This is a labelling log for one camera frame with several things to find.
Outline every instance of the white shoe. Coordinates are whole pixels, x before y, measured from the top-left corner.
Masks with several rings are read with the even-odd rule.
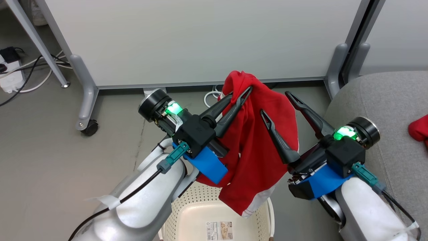
[[[42,12],[40,11],[40,7],[37,5],[37,3],[34,0],[31,0],[31,10],[33,13],[34,26],[43,26],[48,24]]]

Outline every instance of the gray sofa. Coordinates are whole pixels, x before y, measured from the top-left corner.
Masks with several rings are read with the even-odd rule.
[[[428,151],[409,136],[407,127],[427,114],[428,72],[419,71],[361,76],[339,91],[325,114],[335,128],[357,116],[377,125],[380,141],[366,152],[366,166],[416,219],[421,240],[428,236]]]

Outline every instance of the caster wheel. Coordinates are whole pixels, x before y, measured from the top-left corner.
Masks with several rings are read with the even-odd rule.
[[[97,132],[97,130],[98,130],[97,121],[89,120],[88,126],[86,127],[86,129],[81,130],[80,132],[82,132],[85,136],[92,136],[93,134],[95,134],[95,132]]]

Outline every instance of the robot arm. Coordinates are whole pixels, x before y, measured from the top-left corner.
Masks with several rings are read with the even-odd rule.
[[[294,108],[302,112],[319,139],[300,156],[290,149],[275,131],[275,123],[261,110],[272,142],[292,174],[288,181],[291,193],[301,199],[317,199],[340,225],[339,233],[346,241],[407,240],[407,232],[414,228],[418,229],[416,239],[419,240],[421,230],[417,222],[364,166],[366,150],[380,140],[377,127],[368,119],[357,117],[335,131],[303,101],[288,91],[285,95]],[[381,194],[407,213],[413,224],[406,228],[393,209],[379,197]]]
[[[227,95],[201,115],[182,109],[160,89],[143,99],[138,112],[167,133],[144,159],[137,172],[126,177],[103,203],[71,235],[75,241],[152,241],[171,214],[171,202],[196,180],[201,172],[218,183],[227,169],[218,160],[228,149],[218,140],[223,136],[250,95],[248,88],[216,123],[230,103]],[[164,153],[168,147],[171,153]],[[193,165],[187,174],[181,157]]]

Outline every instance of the red cloth on sofa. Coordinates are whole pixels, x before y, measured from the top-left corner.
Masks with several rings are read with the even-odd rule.
[[[424,141],[428,147],[428,115],[410,123],[409,134],[419,142]]]
[[[285,95],[270,90],[251,74],[233,71],[226,78],[223,93],[233,91],[233,97],[223,114],[249,86],[253,87],[249,98],[221,139],[230,149],[224,158],[220,158],[228,173],[218,185],[203,175],[197,179],[210,186],[222,187],[220,200],[243,217],[249,217],[266,201],[275,184],[287,172],[287,165],[281,162],[263,123],[260,109],[266,111],[292,149],[299,147],[293,106]]]

